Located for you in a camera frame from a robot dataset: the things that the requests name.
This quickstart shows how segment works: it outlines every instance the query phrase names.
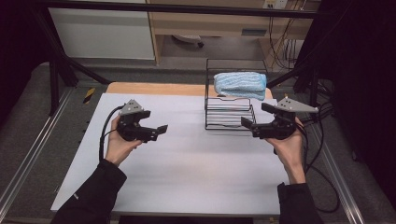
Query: blue cloth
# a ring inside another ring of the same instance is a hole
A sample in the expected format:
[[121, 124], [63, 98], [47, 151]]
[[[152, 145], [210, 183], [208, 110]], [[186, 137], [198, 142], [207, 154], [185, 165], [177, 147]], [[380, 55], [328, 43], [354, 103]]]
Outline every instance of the blue cloth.
[[264, 100], [267, 78], [256, 72], [230, 72], [215, 75], [217, 94]]

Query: black jacket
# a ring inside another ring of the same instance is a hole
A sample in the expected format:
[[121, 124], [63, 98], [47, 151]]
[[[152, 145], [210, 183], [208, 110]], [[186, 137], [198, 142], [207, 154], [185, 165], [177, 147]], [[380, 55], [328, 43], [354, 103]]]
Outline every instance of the black jacket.
[[[93, 174], [59, 209], [51, 224], [107, 223], [126, 175], [113, 163], [103, 160]], [[280, 203], [279, 223], [323, 223], [306, 184], [281, 184], [277, 187]]]

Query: white table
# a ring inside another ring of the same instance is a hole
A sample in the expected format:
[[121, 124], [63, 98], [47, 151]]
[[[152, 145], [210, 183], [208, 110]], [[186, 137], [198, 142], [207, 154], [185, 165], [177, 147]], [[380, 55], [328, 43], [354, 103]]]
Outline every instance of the white table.
[[[279, 214], [276, 186], [288, 183], [288, 178], [265, 141], [253, 138], [248, 131], [205, 130], [204, 96], [116, 93], [102, 95], [52, 211], [57, 211], [96, 168], [106, 117], [113, 108], [131, 99], [151, 111], [150, 118], [140, 121], [142, 126], [169, 126], [156, 142], [143, 144], [120, 166], [128, 179], [120, 190], [114, 213], [233, 217]], [[252, 104], [258, 122], [274, 118], [261, 111], [261, 102], [252, 100]]]

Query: black cable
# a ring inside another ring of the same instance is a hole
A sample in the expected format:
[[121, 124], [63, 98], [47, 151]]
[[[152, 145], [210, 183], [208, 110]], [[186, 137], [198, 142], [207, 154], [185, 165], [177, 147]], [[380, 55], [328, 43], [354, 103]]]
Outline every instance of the black cable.
[[312, 170], [314, 170], [314, 171], [316, 171], [318, 174], [320, 174], [320, 175], [330, 184], [330, 186], [331, 186], [332, 189], [334, 190], [335, 197], [336, 197], [336, 201], [337, 201], [337, 203], [336, 203], [334, 209], [331, 209], [331, 210], [325, 210], [325, 209], [321, 209], [321, 208], [317, 208], [317, 209], [318, 209], [320, 212], [322, 212], [322, 213], [333, 213], [333, 212], [337, 211], [338, 208], [340, 207], [341, 201], [340, 201], [340, 195], [338, 194], [338, 191], [337, 191], [337, 189], [335, 188], [335, 185], [334, 185], [334, 184], [332, 183], [332, 181], [331, 181], [325, 174], [323, 174], [317, 167], [311, 166], [311, 168], [312, 168]]
[[123, 105], [120, 105], [120, 106], [117, 106], [115, 109], [113, 109], [113, 110], [110, 112], [110, 114], [108, 115], [108, 117], [107, 117], [107, 119], [106, 119], [106, 121], [105, 121], [105, 125], [103, 126], [103, 130], [102, 130], [102, 135], [101, 135], [101, 137], [100, 137], [100, 139], [99, 139], [99, 161], [102, 161], [103, 158], [104, 158], [104, 151], [105, 151], [104, 144], [105, 144], [105, 137], [106, 137], [106, 135], [108, 135], [109, 133], [115, 131], [115, 130], [113, 130], [113, 131], [110, 131], [110, 132], [108, 132], [108, 133], [105, 134], [107, 124], [108, 124], [108, 122], [110, 121], [110, 119], [111, 119], [111, 117], [113, 116], [113, 114], [114, 114], [117, 110], [121, 110], [122, 108], [123, 108]]
[[292, 49], [293, 49], [293, 41], [291, 41], [291, 46], [290, 46], [290, 51], [289, 51], [289, 58], [287, 58], [288, 59], [288, 67], [289, 67], [289, 71], [290, 71], [290, 57], [291, 57], [291, 51], [292, 51]]
[[[319, 119], [327, 118], [332, 113], [332, 111], [333, 111], [332, 106], [329, 106], [329, 107], [326, 107], [326, 108], [322, 109], [321, 112], [320, 112]], [[305, 119], [300, 119], [300, 122], [306, 127], [308, 125], [312, 125], [312, 124], [316, 123], [317, 120], [313, 119], [312, 117], [308, 117], [308, 118], [305, 118]]]
[[323, 97], [323, 98], [325, 98], [325, 99], [327, 99], [327, 100], [330, 100], [330, 98], [329, 98], [330, 96], [327, 94], [327, 92], [318, 91], [318, 95]]
[[323, 83], [323, 82], [318, 82], [319, 86], [321, 88], [323, 88], [323, 90], [325, 90], [327, 93], [329, 93], [330, 96], [333, 95], [333, 91], [331, 91], [329, 88], [327, 88], [327, 86]]
[[[285, 36], [286, 32], [289, 30], [289, 27], [292, 25], [293, 21], [294, 21], [294, 19], [289, 19], [288, 24], [286, 25], [285, 31], [283, 32], [283, 35], [280, 37], [280, 39], [283, 39], [283, 37]], [[272, 39], [272, 30], [273, 30], [273, 27], [274, 27], [274, 18], [273, 18], [273, 17], [270, 17], [270, 18], [269, 18], [268, 33], [269, 33], [269, 36], [270, 36], [270, 47], [271, 47], [271, 50], [272, 50], [272, 52], [273, 52], [273, 54], [274, 54], [275, 62], [276, 62], [276, 64], [277, 64], [279, 67], [284, 68], [284, 69], [289, 69], [286, 65], [284, 65], [284, 64], [280, 61], [279, 56], [277, 55], [276, 50], [275, 50], [275, 48], [274, 48], [274, 42], [273, 42], [273, 39]]]
[[[307, 88], [311, 89], [311, 88], [312, 88], [312, 85], [311, 85], [311, 84], [308, 85]], [[332, 91], [330, 91], [326, 86], [324, 86], [324, 85], [323, 85], [322, 83], [320, 83], [319, 81], [318, 81], [318, 88], [317, 88], [317, 90], [318, 90], [318, 93], [319, 93], [321, 96], [324, 96], [324, 98], [332, 97]]]
[[307, 167], [306, 167], [306, 171], [308, 172], [309, 169], [312, 167], [312, 165], [314, 164], [314, 162], [317, 160], [321, 150], [323, 149], [323, 142], [324, 142], [324, 131], [323, 131], [323, 124], [321, 122], [320, 119], [320, 114], [322, 112], [323, 106], [329, 104], [330, 102], [326, 102], [324, 104], [322, 104], [319, 108], [319, 112], [318, 112], [318, 124], [319, 124], [319, 128], [320, 128], [320, 132], [321, 132], [321, 137], [320, 137], [320, 144], [319, 144], [319, 149], [317, 151], [317, 154], [314, 156], [314, 159], [312, 159], [312, 161], [310, 163], [308, 163]]
[[304, 172], [305, 172], [305, 174], [307, 174], [308, 171], [309, 171], [309, 169], [312, 168], [312, 170], [314, 170], [314, 171], [316, 171], [318, 174], [320, 174], [320, 175], [325, 179], [325, 181], [329, 183], [329, 185], [331, 186], [331, 188], [333, 189], [333, 191], [334, 191], [334, 193], [335, 193], [335, 196], [336, 196], [336, 205], [335, 205], [335, 207], [334, 207], [333, 209], [326, 210], [326, 209], [317, 208], [320, 212], [323, 212], [323, 213], [333, 213], [333, 212], [337, 211], [338, 208], [340, 207], [340, 198], [339, 198], [339, 194], [338, 194], [338, 191], [337, 191], [337, 189], [335, 188], [334, 184], [332, 183], [332, 181], [331, 181], [325, 174], [323, 174], [317, 167], [315, 167], [315, 166], [313, 165], [313, 163], [315, 162], [315, 160], [318, 158], [318, 155], [320, 154], [320, 151], [321, 151], [322, 148], [323, 148], [324, 131], [323, 131], [323, 124], [322, 124], [321, 120], [323, 119], [323, 117], [322, 117], [323, 110], [327, 110], [328, 112], [331, 112], [331, 111], [332, 111], [332, 106], [329, 106], [329, 107], [326, 107], [325, 109], [323, 109], [323, 107], [324, 107], [325, 105], [329, 104], [329, 103], [330, 103], [330, 102], [326, 102], [326, 103], [324, 103], [323, 105], [321, 105], [321, 106], [320, 106], [320, 109], [319, 109], [319, 111], [318, 111], [318, 123], [319, 123], [319, 127], [320, 127], [320, 130], [321, 130], [321, 139], [320, 139], [320, 144], [319, 144], [318, 152], [316, 153], [314, 159], [313, 159], [310, 163], [308, 163], [306, 166], [304, 166]]
[[296, 64], [296, 45], [297, 45], [297, 40], [294, 40], [294, 48], [293, 48], [293, 67]]
[[329, 32], [326, 33], [323, 38], [319, 40], [319, 42], [314, 46], [314, 48], [307, 54], [303, 59], [299, 61], [299, 64], [302, 64], [305, 60], [307, 60], [314, 52], [318, 51], [319, 46], [324, 43], [324, 41], [329, 38], [329, 36], [334, 32], [335, 28], [337, 28], [338, 24], [341, 22], [341, 20], [345, 17], [347, 14], [349, 8], [352, 6], [354, 0], [350, 0], [349, 5], [346, 7], [346, 9], [343, 11], [342, 15], [340, 16], [339, 20], [335, 23], [335, 25], [329, 30]]
[[289, 43], [290, 43], [290, 40], [288, 40], [288, 43], [286, 44], [286, 47], [284, 48], [284, 50], [283, 50], [283, 58], [285, 58], [286, 60], [288, 59], [288, 50], [289, 50]]

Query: wire rack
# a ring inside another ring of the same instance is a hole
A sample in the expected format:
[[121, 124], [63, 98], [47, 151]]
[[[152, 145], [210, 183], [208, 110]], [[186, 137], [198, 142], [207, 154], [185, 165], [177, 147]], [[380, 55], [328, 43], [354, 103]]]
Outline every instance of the wire rack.
[[251, 100], [218, 95], [209, 97], [214, 75], [222, 72], [267, 73], [264, 60], [207, 59], [205, 81], [205, 128], [207, 130], [248, 131], [241, 125], [241, 117], [256, 122]]

